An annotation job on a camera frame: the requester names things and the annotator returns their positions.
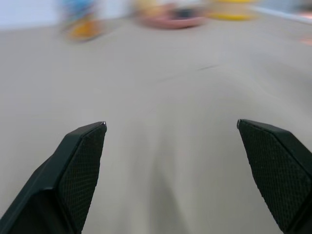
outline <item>beige floor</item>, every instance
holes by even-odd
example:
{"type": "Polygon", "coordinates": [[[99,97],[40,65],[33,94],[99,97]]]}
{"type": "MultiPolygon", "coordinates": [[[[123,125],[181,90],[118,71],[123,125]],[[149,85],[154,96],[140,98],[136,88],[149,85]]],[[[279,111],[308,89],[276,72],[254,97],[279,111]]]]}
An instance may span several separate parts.
{"type": "Polygon", "coordinates": [[[278,18],[180,30],[114,22],[0,34],[0,214],[70,130],[105,120],[84,233],[279,234],[235,128],[249,118],[312,149],[312,27],[278,18]]]}

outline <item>gray surface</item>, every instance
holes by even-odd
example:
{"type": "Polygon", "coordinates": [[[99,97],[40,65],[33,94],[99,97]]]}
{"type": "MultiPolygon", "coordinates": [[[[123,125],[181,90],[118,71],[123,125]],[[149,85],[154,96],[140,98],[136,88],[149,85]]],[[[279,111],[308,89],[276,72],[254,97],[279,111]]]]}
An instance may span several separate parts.
{"type": "Polygon", "coordinates": [[[84,233],[281,233],[235,125],[277,125],[312,149],[312,47],[298,41],[308,25],[125,21],[88,43],[57,31],[0,34],[1,214],[64,134],[105,120],[84,233]]]}

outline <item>textured gripper pad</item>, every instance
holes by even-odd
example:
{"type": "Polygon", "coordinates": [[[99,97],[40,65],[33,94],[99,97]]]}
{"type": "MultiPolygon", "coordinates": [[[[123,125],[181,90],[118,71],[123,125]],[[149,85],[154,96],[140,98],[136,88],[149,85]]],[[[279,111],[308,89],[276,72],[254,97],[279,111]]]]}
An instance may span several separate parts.
{"type": "Polygon", "coordinates": [[[58,185],[58,193],[77,233],[81,233],[98,182],[105,131],[83,137],[58,185]]]}
{"type": "Polygon", "coordinates": [[[276,129],[291,133],[244,120],[238,129],[255,183],[281,231],[286,232],[311,192],[309,175],[275,135],[276,129]]]}

